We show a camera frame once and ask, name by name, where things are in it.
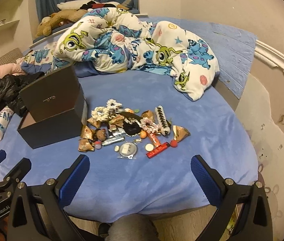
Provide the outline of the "round compact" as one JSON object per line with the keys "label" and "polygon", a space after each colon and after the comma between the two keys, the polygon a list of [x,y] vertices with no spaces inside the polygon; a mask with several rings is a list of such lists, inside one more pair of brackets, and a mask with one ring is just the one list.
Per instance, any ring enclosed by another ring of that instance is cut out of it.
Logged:
{"label": "round compact", "polygon": [[118,151],[118,158],[134,159],[137,154],[137,145],[134,142],[126,142],[122,144]]}

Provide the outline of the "red long lighter box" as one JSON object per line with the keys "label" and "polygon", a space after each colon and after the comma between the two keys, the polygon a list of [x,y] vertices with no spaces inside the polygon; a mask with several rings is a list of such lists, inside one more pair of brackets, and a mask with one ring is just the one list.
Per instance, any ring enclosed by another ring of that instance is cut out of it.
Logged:
{"label": "red long lighter box", "polygon": [[151,159],[153,157],[155,157],[156,155],[160,154],[161,152],[165,151],[166,149],[168,149],[170,147],[170,144],[168,142],[163,143],[162,145],[156,147],[154,150],[146,153],[146,156]]}

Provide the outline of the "black scrunchie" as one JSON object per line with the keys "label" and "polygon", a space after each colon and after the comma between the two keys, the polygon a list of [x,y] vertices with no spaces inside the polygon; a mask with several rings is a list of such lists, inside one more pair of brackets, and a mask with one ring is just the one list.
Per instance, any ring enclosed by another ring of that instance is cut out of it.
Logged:
{"label": "black scrunchie", "polygon": [[130,137],[133,137],[142,131],[142,128],[137,121],[124,121],[123,129],[126,135]]}

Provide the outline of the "white round disc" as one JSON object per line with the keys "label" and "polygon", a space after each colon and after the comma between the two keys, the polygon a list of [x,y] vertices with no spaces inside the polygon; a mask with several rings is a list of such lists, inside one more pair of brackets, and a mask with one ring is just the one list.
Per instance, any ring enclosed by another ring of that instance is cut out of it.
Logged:
{"label": "white round disc", "polygon": [[145,145],[145,150],[146,150],[147,152],[153,151],[153,150],[154,150],[154,145],[153,145],[153,144],[150,144],[150,143],[146,144],[146,145]]}

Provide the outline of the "pink lace scrunchie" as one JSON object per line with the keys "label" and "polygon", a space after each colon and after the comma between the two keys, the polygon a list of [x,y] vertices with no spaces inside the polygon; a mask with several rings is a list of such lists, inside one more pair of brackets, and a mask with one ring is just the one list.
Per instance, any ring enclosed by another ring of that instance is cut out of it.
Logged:
{"label": "pink lace scrunchie", "polygon": [[159,126],[147,117],[143,117],[140,120],[140,127],[147,133],[159,132]]}

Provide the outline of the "blue cartoon printed tube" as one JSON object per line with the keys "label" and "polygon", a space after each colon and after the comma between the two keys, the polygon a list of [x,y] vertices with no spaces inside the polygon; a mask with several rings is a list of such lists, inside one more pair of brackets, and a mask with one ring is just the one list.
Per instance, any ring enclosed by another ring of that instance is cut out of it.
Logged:
{"label": "blue cartoon printed tube", "polygon": [[111,144],[115,144],[115,143],[119,143],[125,140],[124,136],[115,136],[115,137],[111,137],[106,139],[105,141],[102,142],[102,146],[108,146]]}

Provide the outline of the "orange lighter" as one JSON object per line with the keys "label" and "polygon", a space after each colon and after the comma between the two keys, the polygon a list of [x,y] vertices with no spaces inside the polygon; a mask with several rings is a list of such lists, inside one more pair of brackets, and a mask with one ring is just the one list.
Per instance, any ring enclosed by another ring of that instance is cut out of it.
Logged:
{"label": "orange lighter", "polygon": [[147,136],[155,147],[159,147],[162,144],[154,133],[147,133]]}

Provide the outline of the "dark open storage box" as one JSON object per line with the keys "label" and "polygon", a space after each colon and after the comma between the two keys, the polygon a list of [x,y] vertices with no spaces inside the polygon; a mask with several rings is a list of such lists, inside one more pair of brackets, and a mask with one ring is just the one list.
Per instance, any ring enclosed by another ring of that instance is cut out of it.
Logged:
{"label": "dark open storage box", "polygon": [[73,66],[39,78],[20,97],[27,112],[17,131],[32,149],[80,136],[88,103]]}

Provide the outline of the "brown doll head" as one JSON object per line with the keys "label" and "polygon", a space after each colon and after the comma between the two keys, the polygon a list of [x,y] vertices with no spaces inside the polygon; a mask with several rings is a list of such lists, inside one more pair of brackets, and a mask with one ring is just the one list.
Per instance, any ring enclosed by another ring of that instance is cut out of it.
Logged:
{"label": "brown doll head", "polygon": [[105,141],[107,139],[107,131],[105,128],[97,129],[95,136],[99,141]]}

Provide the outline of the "red spiky ball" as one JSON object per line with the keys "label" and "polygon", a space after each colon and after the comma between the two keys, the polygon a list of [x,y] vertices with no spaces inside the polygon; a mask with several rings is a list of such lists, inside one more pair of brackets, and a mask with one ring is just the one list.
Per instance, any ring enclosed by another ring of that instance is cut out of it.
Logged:
{"label": "red spiky ball", "polygon": [[177,147],[178,146],[178,142],[173,139],[173,140],[170,141],[170,145],[171,145],[171,147]]}

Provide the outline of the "brown triangular snack packet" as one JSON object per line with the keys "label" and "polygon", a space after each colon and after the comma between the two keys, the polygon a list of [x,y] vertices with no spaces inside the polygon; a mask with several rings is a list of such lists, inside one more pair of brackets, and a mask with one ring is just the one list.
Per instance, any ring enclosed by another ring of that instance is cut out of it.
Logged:
{"label": "brown triangular snack packet", "polygon": [[186,128],[181,126],[173,125],[172,130],[173,130],[173,139],[177,142],[180,142],[186,137],[191,135]]}

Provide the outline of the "black white hair clip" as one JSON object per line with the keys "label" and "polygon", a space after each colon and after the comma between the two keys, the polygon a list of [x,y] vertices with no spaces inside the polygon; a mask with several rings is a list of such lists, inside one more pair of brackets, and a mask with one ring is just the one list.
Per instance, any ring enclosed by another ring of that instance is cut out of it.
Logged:
{"label": "black white hair clip", "polygon": [[164,109],[161,105],[155,108],[155,114],[157,117],[158,126],[161,134],[164,136],[168,136],[171,132],[171,128],[169,126],[169,123],[167,122]]}

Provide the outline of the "brown plush teddy bear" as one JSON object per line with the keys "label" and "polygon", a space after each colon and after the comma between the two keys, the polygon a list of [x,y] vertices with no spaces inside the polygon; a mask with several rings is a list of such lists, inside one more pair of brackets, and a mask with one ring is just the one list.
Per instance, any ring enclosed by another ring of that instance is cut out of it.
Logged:
{"label": "brown plush teddy bear", "polygon": [[77,22],[87,11],[84,9],[65,9],[53,14],[49,20],[44,23],[39,24],[35,37],[49,36],[52,31],[63,23],[75,23]]}

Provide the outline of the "monster print white duvet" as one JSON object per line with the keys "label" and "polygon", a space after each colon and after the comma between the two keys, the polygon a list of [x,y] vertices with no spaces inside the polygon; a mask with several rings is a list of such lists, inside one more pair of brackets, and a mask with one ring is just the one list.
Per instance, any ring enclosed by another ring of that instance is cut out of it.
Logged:
{"label": "monster print white duvet", "polygon": [[147,22],[117,8],[90,9],[58,41],[29,52],[28,74],[79,64],[78,76],[140,70],[173,78],[192,101],[202,97],[219,72],[218,59],[197,34],[169,22]]}

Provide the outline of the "white bed frame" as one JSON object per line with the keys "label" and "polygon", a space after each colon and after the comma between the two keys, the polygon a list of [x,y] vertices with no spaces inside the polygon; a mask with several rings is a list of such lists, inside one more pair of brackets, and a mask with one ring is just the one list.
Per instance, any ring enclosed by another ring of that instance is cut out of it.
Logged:
{"label": "white bed frame", "polygon": [[266,43],[256,40],[254,56],[270,68],[278,68],[284,74],[284,54]]}

